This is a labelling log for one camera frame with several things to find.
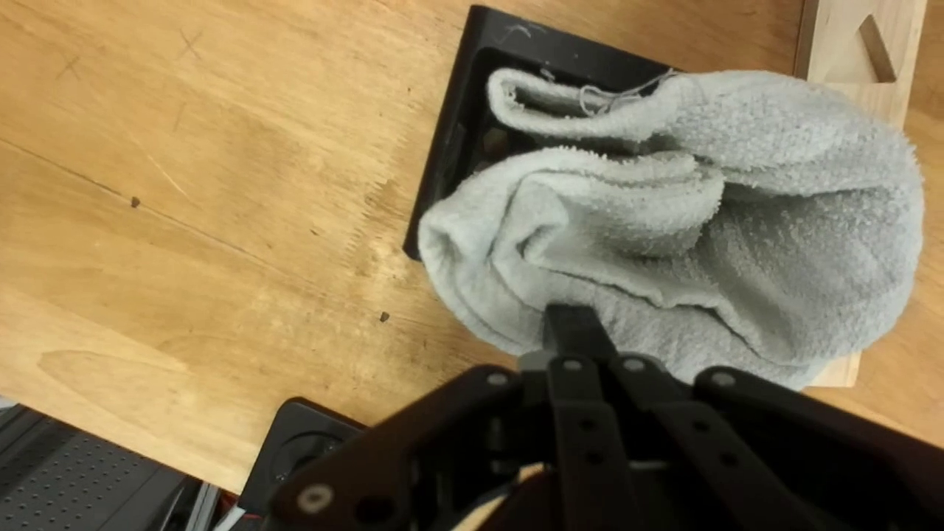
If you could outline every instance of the cable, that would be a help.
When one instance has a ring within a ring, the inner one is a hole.
[[[197,502],[188,512],[186,531],[207,531],[208,528],[216,497],[217,497],[217,486],[204,484],[197,491]]]
[[[229,531],[229,528],[236,528],[238,519],[242,519],[242,512],[245,512],[245,506],[233,505],[233,506],[228,509],[228,517],[216,521],[211,531]]]

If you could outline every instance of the gray towel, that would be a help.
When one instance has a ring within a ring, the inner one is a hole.
[[[921,257],[902,132],[779,73],[677,73],[652,95],[489,77],[546,148],[472,174],[418,223],[430,283],[480,338],[543,348],[589,304],[618,351],[691,381],[738,366],[804,387],[899,319]]]

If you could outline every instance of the wooden table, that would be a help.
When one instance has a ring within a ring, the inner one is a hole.
[[[791,71],[795,0],[500,0],[685,71]],[[0,0],[0,394],[238,488],[306,394],[377,421],[475,342],[402,236],[461,0]],[[944,441],[944,6],[909,132],[925,252],[832,404]]]

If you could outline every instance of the wood grain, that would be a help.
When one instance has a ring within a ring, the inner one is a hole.
[[[791,71],[800,27],[794,0],[495,6],[685,71]],[[472,363],[511,366],[399,248],[465,8],[3,0],[0,394],[238,488],[288,394],[377,421]],[[913,304],[856,388],[816,391],[933,441],[941,83],[924,58]]]

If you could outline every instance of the wooden surface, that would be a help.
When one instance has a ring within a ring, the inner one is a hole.
[[[685,71],[791,71],[795,0],[505,0]],[[272,413],[377,421],[475,342],[399,244],[461,0],[0,0],[0,394],[238,488]],[[925,252],[856,388],[944,441],[944,6],[909,132]]]

